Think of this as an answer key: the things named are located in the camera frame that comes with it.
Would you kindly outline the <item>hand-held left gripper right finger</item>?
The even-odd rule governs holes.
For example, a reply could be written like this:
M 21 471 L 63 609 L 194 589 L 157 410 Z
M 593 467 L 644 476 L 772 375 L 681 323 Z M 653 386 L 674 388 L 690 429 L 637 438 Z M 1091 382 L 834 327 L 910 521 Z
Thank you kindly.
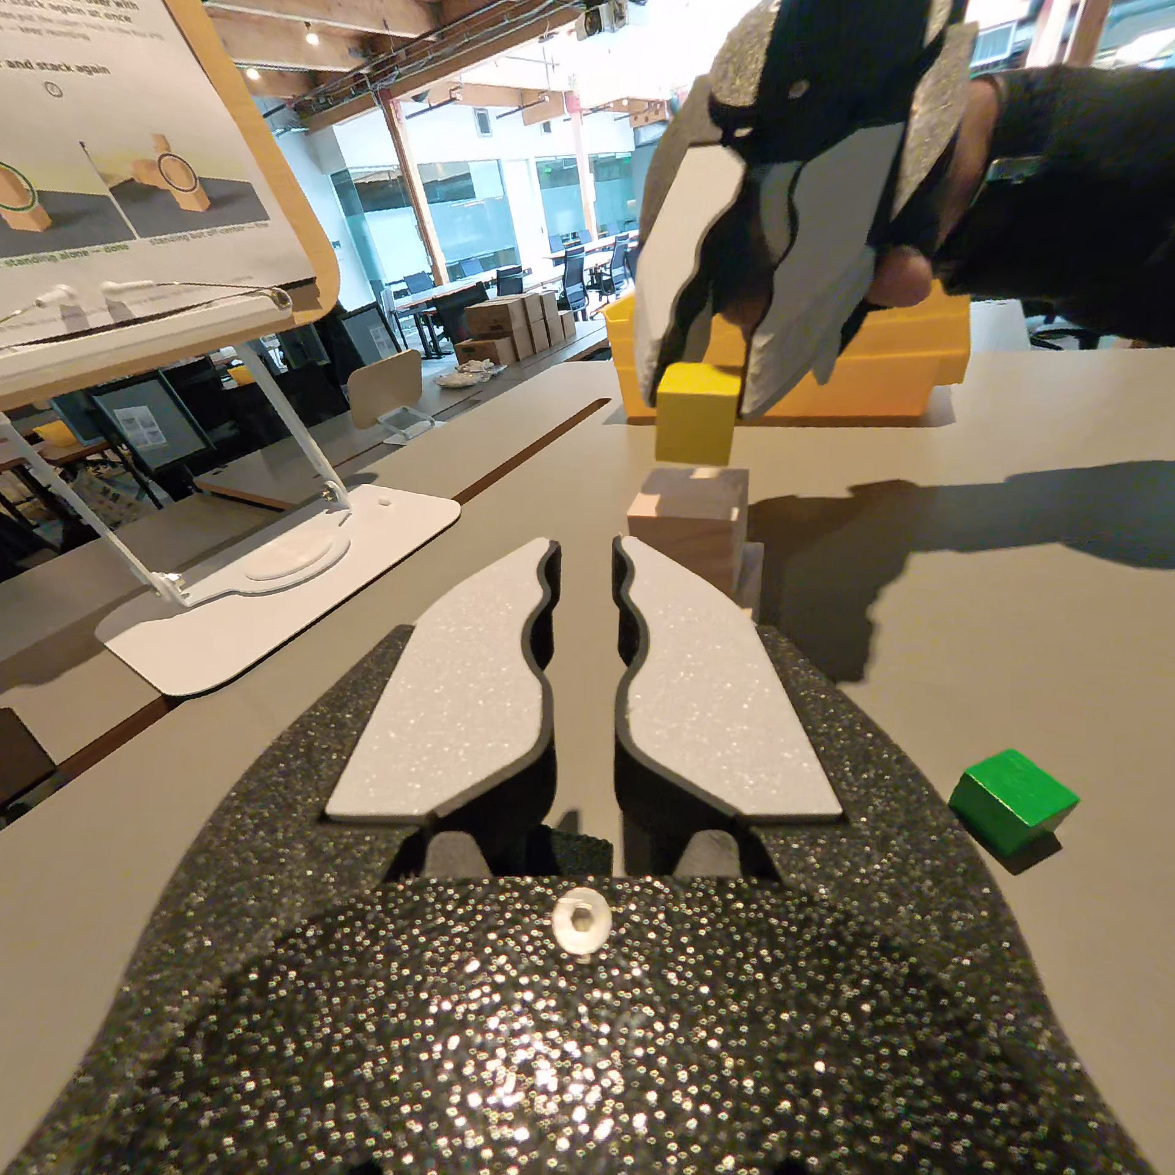
M 749 825 L 829 825 L 843 805 L 755 622 L 637 537 L 613 541 L 626 672 L 617 740 L 633 764 Z

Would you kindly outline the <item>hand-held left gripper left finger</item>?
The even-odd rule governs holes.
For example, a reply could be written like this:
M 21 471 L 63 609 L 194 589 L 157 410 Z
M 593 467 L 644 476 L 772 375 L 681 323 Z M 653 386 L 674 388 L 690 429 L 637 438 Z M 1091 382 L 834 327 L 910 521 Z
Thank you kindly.
M 329 821 L 541 821 L 556 799 L 552 613 L 541 537 L 421 615 L 325 808 Z

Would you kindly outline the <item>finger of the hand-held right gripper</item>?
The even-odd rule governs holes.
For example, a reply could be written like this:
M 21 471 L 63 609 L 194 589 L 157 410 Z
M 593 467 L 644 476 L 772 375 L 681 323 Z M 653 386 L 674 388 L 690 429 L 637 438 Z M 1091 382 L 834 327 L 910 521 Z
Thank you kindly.
M 705 357 L 718 316 L 742 333 L 740 395 L 751 397 L 751 340 L 768 310 L 755 167 L 744 143 L 687 146 L 642 231 L 633 360 L 644 397 L 659 395 L 670 366 Z
M 855 132 L 812 161 L 757 178 L 759 224 L 773 262 L 772 298 L 748 345 L 742 419 L 757 419 L 808 375 L 827 384 L 845 325 L 873 285 L 869 244 L 904 124 Z

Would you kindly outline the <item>yellow wooden cube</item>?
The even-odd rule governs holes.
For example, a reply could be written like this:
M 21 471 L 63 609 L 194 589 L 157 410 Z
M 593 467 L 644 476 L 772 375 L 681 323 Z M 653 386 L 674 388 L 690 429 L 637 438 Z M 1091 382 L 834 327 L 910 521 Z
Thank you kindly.
M 655 462 L 727 467 L 740 419 L 742 373 L 674 364 L 655 395 Z

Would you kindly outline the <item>person's right hand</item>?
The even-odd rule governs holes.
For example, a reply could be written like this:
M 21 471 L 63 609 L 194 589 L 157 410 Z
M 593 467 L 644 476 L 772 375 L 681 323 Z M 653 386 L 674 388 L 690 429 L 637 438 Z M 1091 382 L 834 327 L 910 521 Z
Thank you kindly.
M 875 264 L 867 310 L 917 307 L 941 281 L 950 294 L 1067 298 L 1059 244 L 1043 227 L 1065 67 L 986 74 L 967 85 L 962 124 L 932 183 L 938 227 L 893 244 Z

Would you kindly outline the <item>yellow plastic bin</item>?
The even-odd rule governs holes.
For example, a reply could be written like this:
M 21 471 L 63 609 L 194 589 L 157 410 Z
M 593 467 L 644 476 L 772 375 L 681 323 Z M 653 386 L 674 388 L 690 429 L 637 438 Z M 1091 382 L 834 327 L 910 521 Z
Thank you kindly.
M 753 423 L 914 423 L 921 419 L 936 388 L 965 381 L 971 360 L 969 298 L 952 298 L 936 285 L 932 296 L 912 309 L 879 310 L 866 318 L 856 338 L 838 358 L 827 384 L 812 375 Z M 635 294 L 598 309 L 607 323 L 613 366 L 620 381 L 628 423 L 653 425 L 655 410 L 639 392 L 633 358 Z M 746 340 L 727 320 L 713 322 L 705 364 L 742 375 Z

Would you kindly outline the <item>stack of cardboard boxes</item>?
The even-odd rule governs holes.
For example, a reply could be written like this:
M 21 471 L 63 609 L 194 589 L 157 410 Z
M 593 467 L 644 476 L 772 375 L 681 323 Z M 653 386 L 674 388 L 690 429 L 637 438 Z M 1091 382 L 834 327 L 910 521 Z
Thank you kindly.
M 463 310 L 467 338 L 456 344 L 460 364 L 515 366 L 578 336 L 578 318 L 554 290 L 476 303 Z

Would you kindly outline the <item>white document stand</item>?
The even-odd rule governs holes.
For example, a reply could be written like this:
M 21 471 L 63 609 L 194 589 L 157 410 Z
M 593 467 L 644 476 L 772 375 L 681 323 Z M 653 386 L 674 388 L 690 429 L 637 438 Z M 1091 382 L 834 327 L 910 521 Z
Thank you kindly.
M 2 405 L 30 405 L 61 384 L 78 390 L 109 375 L 141 375 L 150 360 L 198 344 L 251 342 L 310 323 L 327 298 L 286 286 L 203 285 L 216 299 L 139 318 L 111 312 L 91 327 L 82 292 L 69 285 L 19 294 L 2 325 L 26 334 L 2 344 Z M 150 569 L 2 416 L 2 436 L 37 482 L 89 523 L 130 567 L 144 593 L 115 609 L 98 641 L 161 696 L 196 698 L 238 679 L 329 611 L 419 552 L 462 517 L 456 500 L 360 484 L 340 473 L 255 355 L 246 368 L 323 482 L 321 497 L 189 572 Z

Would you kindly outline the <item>green wooden cube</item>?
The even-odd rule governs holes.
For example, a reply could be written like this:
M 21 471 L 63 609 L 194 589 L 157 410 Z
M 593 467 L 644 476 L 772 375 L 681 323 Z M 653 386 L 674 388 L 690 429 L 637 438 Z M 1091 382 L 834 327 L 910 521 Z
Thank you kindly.
M 962 773 L 949 808 L 997 856 L 1015 856 L 1065 823 L 1080 797 L 1017 749 Z

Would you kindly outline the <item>black framed sign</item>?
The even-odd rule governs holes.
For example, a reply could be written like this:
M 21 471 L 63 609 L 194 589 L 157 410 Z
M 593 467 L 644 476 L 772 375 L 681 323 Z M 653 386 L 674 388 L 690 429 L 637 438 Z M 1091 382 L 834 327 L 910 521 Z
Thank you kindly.
M 220 465 L 213 440 L 161 371 L 102 384 L 87 397 L 146 473 L 196 478 Z
M 360 368 L 390 360 L 404 351 L 397 329 L 390 323 L 379 303 L 369 303 L 357 310 L 344 310 L 340 327 L 355 349 Z

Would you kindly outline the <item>small wooden board stand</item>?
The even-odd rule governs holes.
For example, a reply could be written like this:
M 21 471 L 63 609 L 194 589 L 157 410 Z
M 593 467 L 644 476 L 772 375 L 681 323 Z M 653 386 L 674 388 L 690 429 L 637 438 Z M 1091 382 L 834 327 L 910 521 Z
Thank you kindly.
M 421 412 L 423 357 L 408 349 L 355 371 L 347 382 L 351 421 L 357 430 L 375 430 L 386 447 L 406 447 L 441 427 Z

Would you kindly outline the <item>black flat panel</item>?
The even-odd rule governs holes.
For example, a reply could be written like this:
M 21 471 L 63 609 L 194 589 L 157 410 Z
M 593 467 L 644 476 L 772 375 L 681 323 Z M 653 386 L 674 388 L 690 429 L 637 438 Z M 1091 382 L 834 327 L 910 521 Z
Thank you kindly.
M 50 783 L 56 762 L 12 709 L 2 709 L 2 827 L 30 808 L 36 788 Z

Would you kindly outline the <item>wooden instruction board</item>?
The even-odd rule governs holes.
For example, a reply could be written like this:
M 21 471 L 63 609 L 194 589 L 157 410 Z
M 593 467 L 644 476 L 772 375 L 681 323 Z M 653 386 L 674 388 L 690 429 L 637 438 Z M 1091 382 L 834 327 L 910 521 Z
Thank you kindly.
M 292 179 L 174 2 L 2 4 L 2 351 L 316 294 Z

